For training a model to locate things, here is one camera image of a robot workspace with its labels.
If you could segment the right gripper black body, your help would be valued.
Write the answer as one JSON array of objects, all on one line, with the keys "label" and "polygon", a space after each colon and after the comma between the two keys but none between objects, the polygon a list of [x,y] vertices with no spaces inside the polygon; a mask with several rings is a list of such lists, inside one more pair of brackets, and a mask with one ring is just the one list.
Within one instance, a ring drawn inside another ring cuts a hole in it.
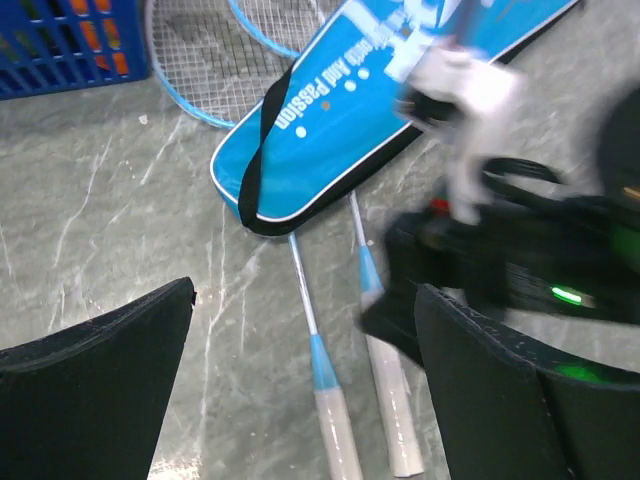
[{"label": "right gripper black body", "polygon": [[547,209],[511,202],[481,206],[477,225],[434,205],[399,214],[384,235],[383,316],[413,319],[423,284],[459,289],[472,309],[496,320],[509,310],[553,314],[551,284],[542,273],[550,264],[552,220]]}]

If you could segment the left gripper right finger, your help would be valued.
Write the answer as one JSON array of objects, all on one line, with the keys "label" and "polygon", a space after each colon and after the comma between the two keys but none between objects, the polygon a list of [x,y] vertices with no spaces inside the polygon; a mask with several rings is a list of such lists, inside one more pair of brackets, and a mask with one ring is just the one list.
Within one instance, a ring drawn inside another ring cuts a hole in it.
[{"label": "left gripper right finger", "polygon": [[454,479],[636,479],[639,375],[422,285],[419,349]]}]

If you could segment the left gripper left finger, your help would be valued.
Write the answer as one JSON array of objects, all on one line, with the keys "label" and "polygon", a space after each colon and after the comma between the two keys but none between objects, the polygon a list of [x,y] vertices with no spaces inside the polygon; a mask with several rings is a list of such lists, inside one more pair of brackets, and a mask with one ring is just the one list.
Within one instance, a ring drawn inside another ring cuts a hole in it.
[{"label": "left gripper left finger", "polygon": [[195,299],[179,278],[2,350],[2,478],[147,478]]}]

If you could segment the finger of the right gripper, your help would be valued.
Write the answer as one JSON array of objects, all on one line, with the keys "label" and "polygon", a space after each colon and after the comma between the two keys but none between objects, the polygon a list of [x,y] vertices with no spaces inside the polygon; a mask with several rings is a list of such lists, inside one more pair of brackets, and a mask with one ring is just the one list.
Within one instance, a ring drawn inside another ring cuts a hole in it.
[{"label": "finger of the right gripper", "polygon": [[411,281],[391,285],[360,315],[359,328],[423,368],[414,314],[417,287]]}]

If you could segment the blue SPORT racket cover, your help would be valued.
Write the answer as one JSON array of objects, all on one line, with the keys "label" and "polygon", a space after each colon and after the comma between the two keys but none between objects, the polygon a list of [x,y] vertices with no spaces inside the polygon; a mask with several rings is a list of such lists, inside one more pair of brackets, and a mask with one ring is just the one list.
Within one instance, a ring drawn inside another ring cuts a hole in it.
[{"label": "blue SPORT racket cover", "polygon": [[395,99],[462,14],[459,1],[343,3],[213,154],[214,184],[241,223],[285,235],[413,142]]}]

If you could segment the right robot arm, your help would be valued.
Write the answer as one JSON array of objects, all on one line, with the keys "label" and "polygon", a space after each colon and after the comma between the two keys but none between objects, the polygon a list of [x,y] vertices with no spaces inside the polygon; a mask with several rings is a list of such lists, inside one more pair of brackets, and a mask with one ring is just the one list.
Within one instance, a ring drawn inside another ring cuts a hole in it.
[{"label": "right robot arm", "polygon": [[510,310],[635,324],[639,320],[639,91],[604,107],[596,133],[599,195],[555,200],[511,183],[559,183],[541,163],[494,157],[482,164],[488,193],[480,221],[453,217],[442,186],[421,210],[399,214],[384,237],[390,268],[384,294],[358,327],[421,362],[414,312],[423,284],[462,291],[467,305],[501,321]]}]

